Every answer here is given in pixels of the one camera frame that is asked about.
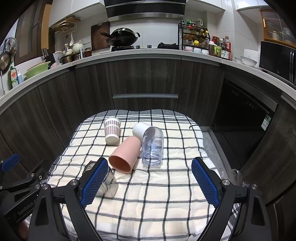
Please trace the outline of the person's hand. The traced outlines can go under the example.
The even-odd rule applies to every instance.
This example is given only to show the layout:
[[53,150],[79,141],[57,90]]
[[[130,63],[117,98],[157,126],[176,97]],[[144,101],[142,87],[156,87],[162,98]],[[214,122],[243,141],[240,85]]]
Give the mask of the person's hand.
[[29,228],[24,221],[22,221],[18,226],[18,233],[22,239],[28,240]]

